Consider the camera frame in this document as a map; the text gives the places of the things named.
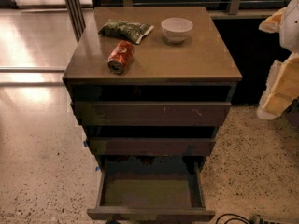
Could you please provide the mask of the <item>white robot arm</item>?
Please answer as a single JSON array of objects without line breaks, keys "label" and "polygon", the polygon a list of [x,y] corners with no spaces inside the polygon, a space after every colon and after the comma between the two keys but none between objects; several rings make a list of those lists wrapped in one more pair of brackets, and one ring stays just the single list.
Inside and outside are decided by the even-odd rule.
[{"label": "white robot arm", "polygon": [[279,117],[299,97],[299,0],[265,19],[259,29],[279,33],[279,44],[291,55],[285,61],[274,60],[257,109],[259,119]]}]

